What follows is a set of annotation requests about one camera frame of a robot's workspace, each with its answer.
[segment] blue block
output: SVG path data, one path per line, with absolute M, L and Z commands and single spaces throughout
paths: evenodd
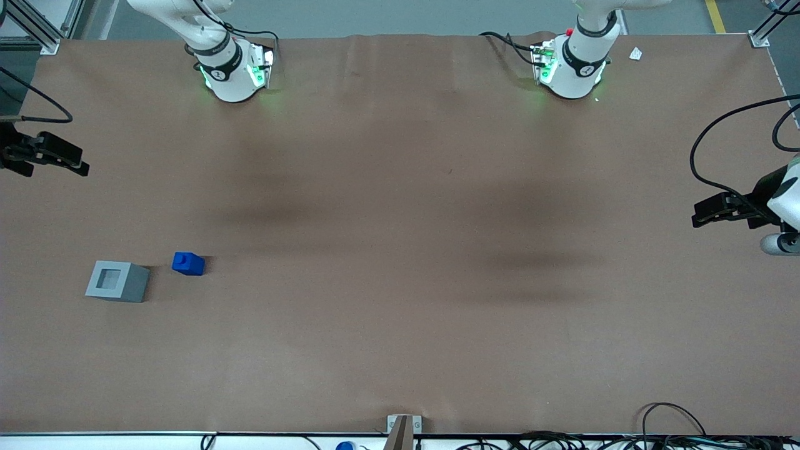
M 86 295 L 112 302 L 144 301 L 150 271 L 133 263 L 98 261 L 89 279 Z
M 176 251 L 172 259 L 172 270 L 183 275 L 200 276 L 206 269 L 206 260 L 190 251 Z

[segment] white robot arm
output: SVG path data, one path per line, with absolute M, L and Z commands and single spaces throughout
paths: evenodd
M 761 249 L 769 255 L 800 256 L 800 155 L 786 166 L 786 175 L 772 198 L 766 202 L 782 221 L 782 233 L 761 240 Z
M 616 10 L 645 10 L 672 0 L 571 0 L 578 23 L 532 51 L 536 80 L 564 98 L 581 98 L 600 82 L 608 52 L 620 33 Z
M 720 192 L 694 205 L 695 228 L 712 222 L 746 219 L 751 229 L 780 227 L 761 240 L 767 255 L 800 256 L 800 154 L 784 167 L 758 180 L 746 202 L 728 191 Z
M 128 3 L 186 41 L 200 62 L 206 86 L 221 100 L 241 102 L 267 87 L 273 51 L 234 37 L 217 17 L 234 0 L 128 0 Z

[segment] yellow floor line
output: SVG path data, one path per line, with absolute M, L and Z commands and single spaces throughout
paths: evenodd
M 708 15 L 711 16 L 711 23 L 714 24 L 715 33 L 725 33 L 725 24 L 722 23 L 722 16 L 719 15 L 716 0 L 706 0 Z

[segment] brown paper surface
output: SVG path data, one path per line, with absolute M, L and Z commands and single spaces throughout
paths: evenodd
M 798 261 L 760 252 L 773 229 L 690 222 L 716 193 L 690 146 L 781 94 L 769 56 L 725 35 L 612 57 L 567 101 L 485 38 L 286 40 L 273 90 L 225 104 L 180 42 L 64 42 L 34 84 L 74 122 L 19 128 L 91 173 L 0 173 L 0 429 L 413 412 L 429 432 L 633 432 L 670 401 L 712 433 L 796 431 Z M 698 169 L 749 192 L 789 160 L 769 141 L 785 108 L 722 123 Z M 33 94 L 24 112 L 57 114 Z M 175 251 L 207 274 L 171 271 Z M 98 259 L 151 267 L 146 302 L 84 297 Z

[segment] gray box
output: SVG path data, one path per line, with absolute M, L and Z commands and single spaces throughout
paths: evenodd
M 141 303 L 150 271 L 133 263 L 98 261 L 86 288 L 86 296 L 112 302 Z

